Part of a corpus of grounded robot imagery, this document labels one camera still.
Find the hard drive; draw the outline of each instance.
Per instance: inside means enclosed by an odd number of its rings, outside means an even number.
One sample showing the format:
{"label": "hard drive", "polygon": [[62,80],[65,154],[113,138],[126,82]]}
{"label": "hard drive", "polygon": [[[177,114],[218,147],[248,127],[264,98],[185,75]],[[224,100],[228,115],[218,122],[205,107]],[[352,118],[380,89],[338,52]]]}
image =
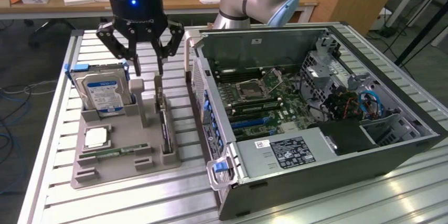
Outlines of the hard drive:
{"label": "hard drive", "polygon": [[69,75],[85,110],[97,110],[100,117],[124,114],[122,107],[133,103],[126,63],[77,64]]}

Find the wooden desk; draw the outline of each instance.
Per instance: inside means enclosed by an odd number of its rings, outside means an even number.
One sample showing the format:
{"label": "wooden desk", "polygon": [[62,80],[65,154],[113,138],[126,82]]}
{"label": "wooden desk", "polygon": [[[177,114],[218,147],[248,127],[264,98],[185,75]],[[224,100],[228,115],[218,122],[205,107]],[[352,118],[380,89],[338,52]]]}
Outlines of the wooden desk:
{"label": "wooden desk", "polygon": [[[217,13],[218,4],[204,5],[198,0],[162,0],[166,14]],[[300,0],[298,22],[308,22],[317,0]],[[64,0],[49,0],[48,4],[9,4],[0,0],[0,19],[78,18],[112,16],[109,2],[94,2],[65,6]]]}

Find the blue cable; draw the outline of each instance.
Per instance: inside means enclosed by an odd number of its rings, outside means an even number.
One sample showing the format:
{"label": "blue cable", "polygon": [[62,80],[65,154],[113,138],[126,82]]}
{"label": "blue cable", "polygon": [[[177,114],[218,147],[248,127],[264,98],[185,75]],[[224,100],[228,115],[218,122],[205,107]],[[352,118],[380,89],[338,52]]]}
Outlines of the blue cable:
{"label": "blue cable", "polygon": [[370,90],[366,90],[366,91],[362,91],[360,92],[358,94],[358,97],[357,97],[357,103],[360,104],[360,108],[361,110],[365,112],[365,114],[368,114],[368,110],[365,109],[364,107],[364,104],[362,104],[362,94],[369,94],[370,96],[373,96],[374,100],[376,100],[376,106],[380,108],[378,111],[380,111],[380,116],[382,116],[382,106],[381,106],[381,102],[380,102],[380,97],[378,95],[370,91]]}
{"label": "blue cable", "polygon": [[21,174],[18,176],[18,178],[16,179],[16,181],[13,181],[10,183],[9,186],[6,186],[6,188],[4,190],[0,191],[0,195],[4,194],[6,191],[9,191],[14,185],[22,180],[22,177],[25,175],[25,162],[22,160],[22,156],[21,156],[21,147],[20,147],[20,144],[18,142],[14,140],[14,138],[10,136],[10,135],[6,135],[6,134],[0,134],[1,136],[9,138],[9,140],[12,141],[12,143],[14,144],[14,147],[16,147],[16,153],[17,153],[17,157],[18,157],[18,160],[20,160],[20,163],[21,163],[21,166],[22,166],[22,170],[21,170]]}
{"label": "blue cable", "polygon": [[26,113],[29,112],[29,109],[30,109],[30,103],[26,101],[26,100],[22,100],[22,99],[16,99],[16,98],[10,98],[10,97],[6,97],[5,95],[2,95],[1,93],[0,93],[0,97],[2,97],[4,99],[6,99],[6,100],[9,100],[9,101],[13,101],[13,102],[22,102],[22,103],[25,103],[25,106],[26,106],[26,108],[25,108],[25,110],[22,111],[22,113],[21,113],[21,115],[17,117],[17,118],[14,118],[9,123],[5,123],[4,125],[2,125],[2,127],[4,126],[12,126],[25,115],[26,115]]}

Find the expansion slot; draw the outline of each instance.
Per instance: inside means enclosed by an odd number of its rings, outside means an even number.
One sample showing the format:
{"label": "expansion slot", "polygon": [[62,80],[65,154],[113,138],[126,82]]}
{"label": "expansion slot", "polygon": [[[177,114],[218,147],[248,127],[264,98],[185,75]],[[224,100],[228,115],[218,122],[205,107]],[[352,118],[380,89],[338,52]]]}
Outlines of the expansion slot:
{"label": "expansion slot", "polygon": [[266,136],[270,136],[272,133],[270,132],[262,132],[262,133],[258,133],[258,134],[253,134],[253,135],[238,135],[236,136],[236,141],[244,141],[244,140],[249,140],[249,139],[256,139],[256,138],[260,138],[260,137],[266,137]]}
{"label": "expansion slot", "polygon": [[269,118],[261,118],[261,119],[246,121],[246,122],[232,123],[230,126],[232,126],[232,129],[238,129],[238,128],[244,128],[249,126],[264,125],[268,120]]}

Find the power supply label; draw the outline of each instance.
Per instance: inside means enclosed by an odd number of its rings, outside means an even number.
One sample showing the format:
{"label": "power supply label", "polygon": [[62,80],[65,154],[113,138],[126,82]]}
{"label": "power supply label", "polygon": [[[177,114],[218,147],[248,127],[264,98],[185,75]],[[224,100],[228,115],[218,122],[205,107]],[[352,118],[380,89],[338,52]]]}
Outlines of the power supply label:
{"label": "power supply label", "polygon": [[282,169],[316,162],[314,156],[300,136],[270,142],[270,148]]}

